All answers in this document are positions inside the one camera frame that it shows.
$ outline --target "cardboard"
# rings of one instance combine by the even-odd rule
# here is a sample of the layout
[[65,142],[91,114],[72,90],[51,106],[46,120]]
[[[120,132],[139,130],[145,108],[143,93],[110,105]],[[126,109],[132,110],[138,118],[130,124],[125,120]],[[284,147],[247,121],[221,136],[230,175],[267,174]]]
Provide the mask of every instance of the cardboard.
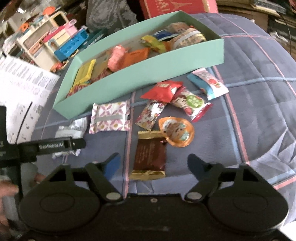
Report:
[[[186,22],[195,26],[207,41],[159,55],[152,53],[155,56],[115,72],[66,98],[78,69],[84,63],[104,55],[106,50],[118,44],[129,47],[135,40],[138,43],[147,33],[159,31],[175,22]],[[71,119],[91,110],[94,103],[111,103],[112,100],[146,85],[222,63],[224,40],[219,35],[182,11],[160,15],[124,28],[77,54],[63,79],[53,108],[65,118]]]

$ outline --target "hand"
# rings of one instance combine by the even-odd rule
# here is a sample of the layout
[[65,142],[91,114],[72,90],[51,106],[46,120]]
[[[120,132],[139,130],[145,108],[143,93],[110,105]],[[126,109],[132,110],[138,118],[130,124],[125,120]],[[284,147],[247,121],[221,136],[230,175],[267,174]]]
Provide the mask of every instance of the hand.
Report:
[[2,197],[14,196],[19,191],[18,186],[9,181],[0,181],[0,234],[9,238],[9,225],[3,210]]

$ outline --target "white paper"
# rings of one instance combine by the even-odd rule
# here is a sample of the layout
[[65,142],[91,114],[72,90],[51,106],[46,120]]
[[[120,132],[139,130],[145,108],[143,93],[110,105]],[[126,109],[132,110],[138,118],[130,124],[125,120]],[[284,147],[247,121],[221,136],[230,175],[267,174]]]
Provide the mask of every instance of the white paper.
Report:
[[32,102],[17,142],[30,141],[41,111],[59,76],[7,56],[0,59],[0,78],[0,105],[7,107],[7,140],[15,144],[21,123]]

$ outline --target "cartoon girl wrapper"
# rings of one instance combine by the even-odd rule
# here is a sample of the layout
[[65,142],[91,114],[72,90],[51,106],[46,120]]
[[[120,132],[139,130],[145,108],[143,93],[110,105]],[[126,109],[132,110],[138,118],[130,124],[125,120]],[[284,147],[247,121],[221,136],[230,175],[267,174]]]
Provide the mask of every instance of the cartoon girl wrapper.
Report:
[[191,93],[185,86],[177,90],[170,104],[182,108],[192,122],[198,121],[213,105],[210,102],[205,103],[202,98]]
[[185,147],[193,141],[194,127],[186,119],[165,117],[158,121],[158,125],[167,142],[174,147]]

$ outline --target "orange round candy package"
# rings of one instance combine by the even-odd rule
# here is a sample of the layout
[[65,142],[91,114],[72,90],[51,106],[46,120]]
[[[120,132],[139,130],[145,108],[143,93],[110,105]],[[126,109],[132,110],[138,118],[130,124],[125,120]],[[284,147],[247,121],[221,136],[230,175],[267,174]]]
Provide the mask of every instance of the orange round candy package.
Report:
[[165,117],[158,121],[158,125],[167,142],[174,147],[185,147],[193,141],[194,127],[186,119]]

